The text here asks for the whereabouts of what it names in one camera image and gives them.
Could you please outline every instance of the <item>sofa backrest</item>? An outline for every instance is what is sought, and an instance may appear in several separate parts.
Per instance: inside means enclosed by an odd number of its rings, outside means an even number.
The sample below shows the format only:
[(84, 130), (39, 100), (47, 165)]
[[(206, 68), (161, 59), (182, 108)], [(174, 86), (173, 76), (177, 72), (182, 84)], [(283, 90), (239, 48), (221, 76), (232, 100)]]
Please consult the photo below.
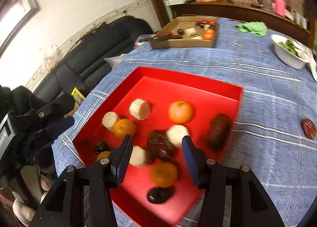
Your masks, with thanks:
[(129, 53), (140, 35), (152, 33), (147, 22), (132, 16), (101, 25), (47, 74), (34, 94), (47, 103), (64, 93), (70, 94), (77, 87), (87, 96), (112, 70), (104, 58)]

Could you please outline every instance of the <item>blue plaid tablecloth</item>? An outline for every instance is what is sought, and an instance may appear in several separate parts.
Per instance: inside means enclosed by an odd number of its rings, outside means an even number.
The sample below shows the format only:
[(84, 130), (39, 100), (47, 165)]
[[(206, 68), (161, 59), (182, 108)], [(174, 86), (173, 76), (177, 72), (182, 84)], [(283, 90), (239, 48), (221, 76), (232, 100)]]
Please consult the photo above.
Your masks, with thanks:
[[(219, 18), (215, 48), (152, 50), (149, 43), (130, 52), (96, 86), (76, 111), (75, 125), (52, 145), (58, 174), (67, 165), (83, 167), (72, 140), (107, 96), (136, 67), (170, 69), (218, 79), (244, 88), (239, 118), (223, 165), (249, 165), (265, 187), (285, 226), (296, 226), (317, 193), (317, 141), (307, 139), (302, 118), (317, 123), (317, 83), (307, 69), (292, 69), (274, 53), (271, 34), (257, 37), (241, 33), (238, 23)], [(202, 200), (178, 226), (197, 223)], [(224, 226), (229, 226), (230, 196), (226, 199)], [(89, 198), (85, 196), (85, 213)], [(118, 208), (119, 227), (136, 224)]]

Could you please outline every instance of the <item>red box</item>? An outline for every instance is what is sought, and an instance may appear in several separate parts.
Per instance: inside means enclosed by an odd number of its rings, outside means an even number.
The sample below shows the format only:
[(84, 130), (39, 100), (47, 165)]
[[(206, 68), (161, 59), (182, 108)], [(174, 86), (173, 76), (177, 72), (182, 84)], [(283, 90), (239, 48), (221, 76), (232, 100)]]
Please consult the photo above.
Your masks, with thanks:
[[(210, 120), (217, 114), (227, 114), (233, 122), (238, 115), (242, 87), (197, 75), (176, 71), (138, 67), (101, 104), (73, 141), (86, 166), (96, 161), (94, 145), (100, 140), (118, 147), (121, 140), (102, 126), (105, 113), (116, 112), (121, 119), (130, 119), (137, 126), (134, 146), (145, 146), (148, 134), (154, 129), (168, 130), (175, 123), (168, 118), (168, 107), (176, 100), (189, 102), (194, 108), (193, 118), (183, 124), (189, 130), (196, 147), (209, 158), (221, 161), (230, 136), (221, 151), (212, 151), (206, 143)], [(136, 98), (151, 104), (147, 120), (139, 121), (129, 114), (129, 106)], [(151, 204), (147, 192), (156, 185), (150, 180), (152, 166), (128, 166), (126, 177), (119, 189), (111, 189), (113, 202), (135, 223), (142, 227), (171, 227), (182, 217), (202, 194), (192, 183), (181, 148), (174, 158), (179, 169), (175, 194), (164, 204)]]

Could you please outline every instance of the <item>metal bolt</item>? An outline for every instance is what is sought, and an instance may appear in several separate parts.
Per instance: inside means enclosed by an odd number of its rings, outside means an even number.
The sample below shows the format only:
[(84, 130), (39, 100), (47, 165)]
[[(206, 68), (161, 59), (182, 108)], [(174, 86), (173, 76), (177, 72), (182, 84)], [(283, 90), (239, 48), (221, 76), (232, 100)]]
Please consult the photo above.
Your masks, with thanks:
[(102, 165), (106, 165), (107, 163), (109, 163), (109, 159), (108, 158), (103, 158), (103, 159), (100, 160), (100, 163)]
[(74, 170), (75, 170), (75, 167), (74, 167), (73, 165), (69, 165), (69, 166), (66, 167), (66, 171), (67, 171), (68, 173), (70, 173), (70, 172), (72, 172), (72, 171), (74, 171)]
[(247, 166), (247, 165), (242, 165), (241, 169), (242, 169), (242, 171), (244, 171), (244, 172), (246, 172), (246, 173), (247, 173), (248, 171), (250, 171), (250, 167)]
[(207, 159), (207, 164), (209, 164), (209, 165), (214, 165), (215, 163), (216, 163), (215, 160), (213, 160), (213, 159)]

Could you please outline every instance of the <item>green cloth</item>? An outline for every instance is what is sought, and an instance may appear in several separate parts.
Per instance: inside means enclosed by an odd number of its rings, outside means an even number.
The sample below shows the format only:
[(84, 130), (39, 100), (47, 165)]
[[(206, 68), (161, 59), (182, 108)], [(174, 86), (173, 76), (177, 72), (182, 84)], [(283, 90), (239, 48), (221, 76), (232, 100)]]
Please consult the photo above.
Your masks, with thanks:
[(247, 22), (243, 24), (237, 24), (241, 32), (250, 32), (259, 37), (266, 36), (266, 25), (264, 22)]

